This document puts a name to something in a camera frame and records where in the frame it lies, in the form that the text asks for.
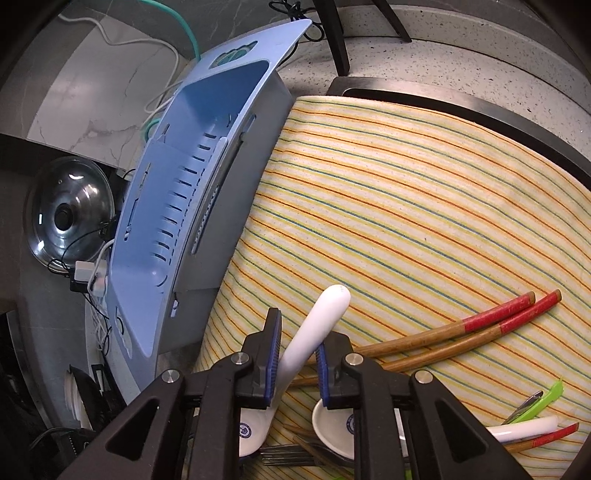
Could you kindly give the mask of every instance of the red chopstick tip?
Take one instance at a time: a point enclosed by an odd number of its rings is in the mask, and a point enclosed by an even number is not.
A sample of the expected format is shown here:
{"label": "red chopstick tip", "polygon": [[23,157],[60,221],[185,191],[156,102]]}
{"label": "red chopstick tip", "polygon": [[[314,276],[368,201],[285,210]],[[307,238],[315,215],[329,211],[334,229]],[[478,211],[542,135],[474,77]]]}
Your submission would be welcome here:
{"label": "red chopstick tip", "polygon": [[555,290],[552,293],[547,294],[543,299],[538,300],[533,305],[527,307],[525,310],[513,315],[506,320],[503,320],[499,327],[501,328],[502,334],[506,334],[512,332],[516,328],[528,323],[529,321],[535,319],[539,315],[550,310],[554,305],[556,305],[562,299],[562,295],[560,290]]}
{"label": "red chopstick tip", "polygon": [[485,312],[480,312],[470,318],[464,319],[462,320],[464,330],[466,333],[474,332],[475,330],[483,329],[493,323],[510,318],[516,313],[531,307],[532,299],[535,301],[535,295],[532,291],[529,291]]}
{"label": "red chopstick tip", "polygon": [[564,437],[571,435],[572,433],[578,432],[578,431],[579,431],[579,422],[573,423],[572,425],[569,425],[568,427],[565,427],[560,430],[556,430],[555,432],[552,432],[552,433],[547,433],[546,435],[542,435],[541,437],[537,437],[537,438],[533,439],[531,447],[532,448],[540,447],[542,445],[546,445],[547,443],[555,442],[556,440],[563,439]]}

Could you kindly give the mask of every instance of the green utensil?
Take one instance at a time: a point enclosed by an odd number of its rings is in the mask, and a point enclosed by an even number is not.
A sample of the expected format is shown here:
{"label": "green utensil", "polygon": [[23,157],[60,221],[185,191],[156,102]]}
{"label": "green utensil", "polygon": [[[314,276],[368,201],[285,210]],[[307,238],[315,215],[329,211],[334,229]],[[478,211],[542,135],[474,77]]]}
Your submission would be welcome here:
{"label": "green utensil", "polygon": [[541,399],[539,399],[511,423],[518,423],[520,421],[526,421],[535,418],[553,401],[558,400],[562,393],[564,393],[564,386],[562,384],[561,378],[554,385],[552,385],[552,387],[550,387],[550,389],[542,396]]}

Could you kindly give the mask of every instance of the speckled countertop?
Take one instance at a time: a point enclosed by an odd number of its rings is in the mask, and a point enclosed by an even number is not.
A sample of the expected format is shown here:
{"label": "speckled countertop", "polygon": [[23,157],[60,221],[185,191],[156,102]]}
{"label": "speckled countertop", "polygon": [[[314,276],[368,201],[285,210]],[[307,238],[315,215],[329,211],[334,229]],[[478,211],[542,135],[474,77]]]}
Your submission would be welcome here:
{"label": "speckled countertop", "polygon": [[[429,41],[347,38],[351,76],[458,90],[507,108],[591,158],[591,116],[548,83],[489,56]],[[323,95],[336,76],[328,43],[302,43],[279,74],[294,96]]]}

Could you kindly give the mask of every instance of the metal screw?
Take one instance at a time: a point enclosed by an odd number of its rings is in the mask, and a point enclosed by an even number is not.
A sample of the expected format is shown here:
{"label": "metal screw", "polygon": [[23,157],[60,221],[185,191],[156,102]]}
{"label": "metal screw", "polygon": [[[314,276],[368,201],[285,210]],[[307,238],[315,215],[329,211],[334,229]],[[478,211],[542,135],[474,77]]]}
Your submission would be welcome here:
{"label": "metal screw", "polygon": [[361,365],[363,363],[363,356],[358,353],[349,353],[345,357],[345,362],[349,365]]}
{"label": "metal screw", "polygon": [[245,352],[236,352],[234,355],[230,357],[233,364],[236,365],[243,365],[248,362],[251,358],[248,356],[248,353]]}
{"label": "metal screw", "polygon": [[179,378],[181,378],[181,374],[176,370],[166,370],[162,373],[162,380],[166,383],[175,383]]}
{"label": "metal screw", "polygon": [[427,370],[419,370],[414,374],[414,378],[417,379],[417,382],[422,384],[431,383],[433,381],[433,375]]}

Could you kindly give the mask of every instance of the spoon logo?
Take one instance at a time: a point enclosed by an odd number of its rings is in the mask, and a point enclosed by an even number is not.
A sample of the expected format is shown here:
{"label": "spoon logo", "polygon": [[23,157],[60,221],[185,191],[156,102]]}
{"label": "spoon logo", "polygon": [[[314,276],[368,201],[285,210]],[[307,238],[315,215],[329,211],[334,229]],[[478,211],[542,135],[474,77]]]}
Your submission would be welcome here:
{"label": "spoon logo", "polygon": [[350,415],[347,419],[347,430],[350,434],[354,434],[355,432],[355,424],[353,422],[353,415]]}
{"label": "spoon logo", "polygon": [[240,422],[240,437],[242,437],[243,439],[247,439],[251,435],[252,435],[251,428],[246,423]]}

